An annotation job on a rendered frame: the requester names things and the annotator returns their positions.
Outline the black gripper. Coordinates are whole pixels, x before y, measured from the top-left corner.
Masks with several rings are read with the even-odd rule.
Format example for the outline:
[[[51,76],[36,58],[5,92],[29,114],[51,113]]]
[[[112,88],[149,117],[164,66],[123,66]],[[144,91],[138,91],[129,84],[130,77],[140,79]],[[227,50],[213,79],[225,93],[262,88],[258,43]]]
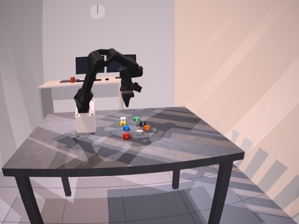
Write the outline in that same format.
[[[132,79],[121,79],[120,92],[125,103],[125,106],[129,106],[129,101],[131,97],[134,97],[134,92],[131,91]]]

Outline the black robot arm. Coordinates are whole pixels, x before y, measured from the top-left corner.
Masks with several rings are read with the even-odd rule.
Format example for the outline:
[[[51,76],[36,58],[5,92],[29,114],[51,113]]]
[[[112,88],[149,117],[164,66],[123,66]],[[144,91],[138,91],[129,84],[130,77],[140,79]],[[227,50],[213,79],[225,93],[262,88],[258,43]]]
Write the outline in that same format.
[[[104,60],[102,55],[108,55],[109,59]],[[121,71],[121,79],[131,79],[135,77],[141,77],[143,75],[143,67],[133,59],[133,57],[126,57],[115,49],[99,49],[92,51],[88,55],[88,70],[83,82],[82,88],[76,93],[74,100],[78,109],[78,113],[88,113],[90,109],[90,102],[93,97],[91,91],[97,72],[103,67],[110,64],[111,61],[116,61],[124,67],[120,67],[118,71]],[[138,83],[131,83],[131,91],[141,92],[142,87]]]

